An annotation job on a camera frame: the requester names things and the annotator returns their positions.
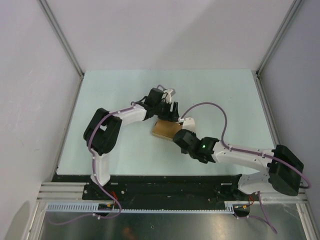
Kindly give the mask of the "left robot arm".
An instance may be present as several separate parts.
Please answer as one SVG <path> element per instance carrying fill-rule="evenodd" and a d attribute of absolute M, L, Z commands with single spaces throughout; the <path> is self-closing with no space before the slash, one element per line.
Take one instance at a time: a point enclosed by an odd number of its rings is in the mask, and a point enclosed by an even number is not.
<path fill-rule="evenodd" d="M 96 184 L 93 194 L 100 200 L 110 196 L 111 188 L 107 185 L 111 179 L 109 153 L 115 147 L 121 127 L 143 122 L 157 116 L 159 120 L 179 125 L 178 103 L 172 98 L 173 88 L 153 87 L 147 96 L 133 101 L 130 107 L 109 112 L 99 108 L 84 131 L 89 152 L 92 154 L 91 179 Z"/>

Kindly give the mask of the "brown cardboard express box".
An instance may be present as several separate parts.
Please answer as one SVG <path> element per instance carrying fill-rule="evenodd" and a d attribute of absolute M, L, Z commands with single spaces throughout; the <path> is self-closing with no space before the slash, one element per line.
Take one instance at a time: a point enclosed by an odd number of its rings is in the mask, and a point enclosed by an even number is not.
<path fill-rule="evenodd" d="M 151 133 L 155 137 L 172 141 L 175 134 L 181 129 L 182 125 L 178 122 L 157 119 Z"/>

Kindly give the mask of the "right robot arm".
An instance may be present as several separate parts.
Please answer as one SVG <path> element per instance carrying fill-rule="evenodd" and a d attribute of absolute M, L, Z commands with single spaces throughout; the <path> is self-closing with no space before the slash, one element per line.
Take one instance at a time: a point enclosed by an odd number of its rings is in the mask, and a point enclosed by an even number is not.
<path fill-rule="evenodd" d="M 231 163 L 256 170 L 256 173 L 241 174 L 238 182 L 230 188 L 231 196 L 237 201 L 270 189 L 293 197 L 299 193 L 304 164 L 284 145 L 278 144 L 275 149 L 240 149 L 223 145 L 217 138 L 198 139 L 187 129 L 179 130 L 173 142 L 183 154 L 203 164 Z"/>

